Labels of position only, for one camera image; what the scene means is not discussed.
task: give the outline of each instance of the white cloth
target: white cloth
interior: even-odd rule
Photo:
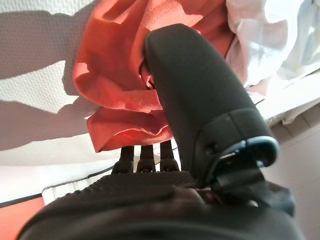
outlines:
[[[226,61],[248,92],[268,97],[320,68],[319,0],[227,0],[226,6],[237,35]]]

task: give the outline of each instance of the fabric fold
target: fabric fold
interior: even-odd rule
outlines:
[[[88,20],[74,66],[81,95],[101,108],[87,120],[96,152],[173,137],[143,46],[150,31],[193,27],[225,56],[234,34],[224,0],[102,0]]]

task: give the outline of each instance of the textured white wall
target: textured white wall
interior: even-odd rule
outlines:
[[[96,154],[86,117],[97,106],[73,85],[72,71],[98,0],[0,0],[0,166],[113,159]]]

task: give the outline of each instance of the red cloth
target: red cloth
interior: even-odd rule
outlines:
[[[102,0],[88,20],[74,84],[101,108],[87,120],[96,152],[173,137],[144,66],[146,35],[172,24],[202,34],[223,56],[233,39],[224,0]]]

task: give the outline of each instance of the black plastic part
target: black plastic part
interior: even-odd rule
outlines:
[[[151,173],[156,171],[153,145],[141,146],[140,160],[136,167],[137,173]]]
[[[179,166],[174,158],[171,140],[160,143],[160,171],[179,171]]]
[[[111,174],[130,174],[134,172],[134,146],[121,148],[120,159],[114,164]]]
[[[192,183],[188,172],[104,176],[47,205],[17,239],[304,240],[289,215],[206,205],[194,189],[182,188]]]
[[[279,185],[267,182],[256,162],[245,161],[238,156],[230,159],[228,168],[219,171],[211,185],[227,205],[245,205],[254,201],[260,208],[273,208],[294,215],[295,200],[291,192]]]
[[[255,147],[271,165],[278,143],[224,59],[183,24],[152,31],[145,57],[179,148],[181,167],[200,187],[210,183],[221,155]]]

